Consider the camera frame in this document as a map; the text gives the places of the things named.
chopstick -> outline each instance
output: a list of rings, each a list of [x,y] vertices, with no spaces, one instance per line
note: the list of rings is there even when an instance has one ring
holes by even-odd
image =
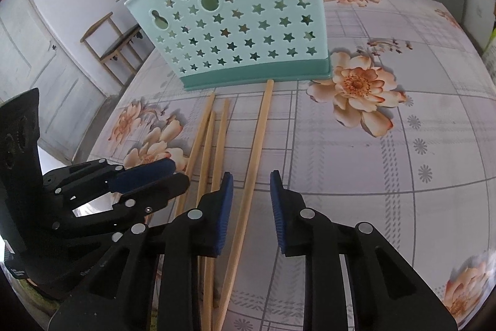
[[[240,262],[243,241],[245,239],[246,227],[248,225],[248,218],[250,215],[251,200],[253,199],[253,193],[255,190],[256,176],[259,171],[260,156],[262,154],[262,146],[264,143],[273,88],[274,80],[269,79],[265,87],[262,103],[260,104],[259,121],[256,125],[253,146],[251,147],[250,162],[246,173],[245,189],[241,198],[240,216],[237,220],[231,253],[227,263],[226,275],[224,277],[224,284],[222,285],[219,314],[214,331],[222,330],[222,326],[224,325],[224,320],[226,318],[227,308],[229,306],[229,300],[234,287],[237,266]]]
[[[220,188],[222,177],[222,165],[224,163],[224,147],[226,145],[227,116],[229,114],[229,99],[224,100],[224,108],[220,119],[219,135],[215,148],[214,169],[212,175],[212,188],[210,192]],[[203,313],[201,318],[202,331],[212,330],[212,308],[214,300],[214,258],[205,258],[205,269],[203,275]]]
[[[203,194],[207,191],[208,173],[210,172],[210,152],[212,150],[212,139],[214,138],[215,111],[210,113],[207,135],[205,135],[205,146],[203,146],[203,156],[201,158],[200,180],[198,181],[197,204]]]
[[[211,93],[207,98],[207,102],[205,104],[205,109],[203,110],[203,115],[200,120],[200,125],[198,126],[197,135],[193,141],[193,146],[191,148],[191,153],[189,155],[188,165],[186,166],[185,174],[191,180],[193,175],[193,169],[195,164],[197,163],[197,158],[200,153],[200,148],[202,147],[203,135],[205,133],[205,129],[207,128],[208,118],[210,116],[210,111],[212,111],[212,106],[215,100],[215,93]],[[184,194],[178,196],[176,198],[175,203],[175,211],[173,217],[177,217],[184,212],[184,205],[186,204],[186,198],[188,196],[188,192],[186,191]]]

mint green basket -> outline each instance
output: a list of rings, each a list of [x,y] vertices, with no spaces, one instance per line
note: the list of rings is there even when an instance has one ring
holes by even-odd
[[[323,0],[128,0],[187,90],[330,76]]]

silver screw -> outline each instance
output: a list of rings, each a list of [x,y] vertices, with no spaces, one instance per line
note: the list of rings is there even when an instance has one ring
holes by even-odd
[[[361,222],[358,225],[358,230],[360,230],[362,233],[370,234],[374,230],[374,227],[368,222]]]
[[[122,233],[121,232],[116,232],[114,234],[112,234],[112,241],[114,243],[118,242],[119,239],[122,237]]]
[[[200,211],[199,209],[192,209],[191,211],[188,212],[188,217],[190,219],[199,219],[203,216],[203,212]]]
[[[133,234],[141,234],[146,230],[146,226],[143,223],[136,223],[131,227],[131,232]]]
[[[302,209],[300,212],[299,212],[299,215],[302,217],[302,218],[305,218],[305,219],[312,219],[314,216],[315,216],[315,212],[313,212],[311,209],[309,208],[305,208],[305,209]]]

keyhole-shaped hole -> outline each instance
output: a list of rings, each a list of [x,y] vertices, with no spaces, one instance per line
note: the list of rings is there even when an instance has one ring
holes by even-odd
[[[152,10],[152,16],[155,18],[155,25],[162,30],[165,30],[167,27],[169,27],[169,22],[167,22],[165,17],[160,16],[160,13],[158,13],[156,10]]]
[[[201,5],[204,9],[213,12],[219,7],[219,0],[201,0]]]

wooden chair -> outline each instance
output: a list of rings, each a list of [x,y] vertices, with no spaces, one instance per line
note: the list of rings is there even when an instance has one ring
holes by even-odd
[[[110,68],[106,65],[110,59],[114,58],[121,58],[124,63],[127,65],[127,67],[131,70],[133,76],[136,75],[137,70],[129,63],[129,61],[122,55],[121,50],[128,45],[131,53],[136,57],[138,61],[143,63],[143,59],[138,55],[138,53],[135,51],[135,49],[131,46],[130,42],[132,38],[141,30],[140,25],[134,25],[131,27],[129,30],[127,30],[125,33],[121,32],[119,28],[116,26],[116,24],[112,20],[112,15],[113,12],[108,13],[106,16],[102,17],[100,20],[98,20],[95,24],[93,24],[86,33],[84,33],[83,37],[81,38],[80,42],[84,43],[86,45],[86,48],[91,52],[91,54],[96,58],[98,62],[100,62],[103,66],[103,68],[115,79],[118,81],[118,83],[121,83],[123,86],[125,86],[125,83],[122,83],[122,81],[110,70]],[[98,30],[98,28],[108,21],[112,28],[116,31],[118,34],[118,38],[108,47],[108,49],[102,54],[102,56],[99,56],[93,47],[88,43],[87,39],[92,35],[93,33]]]

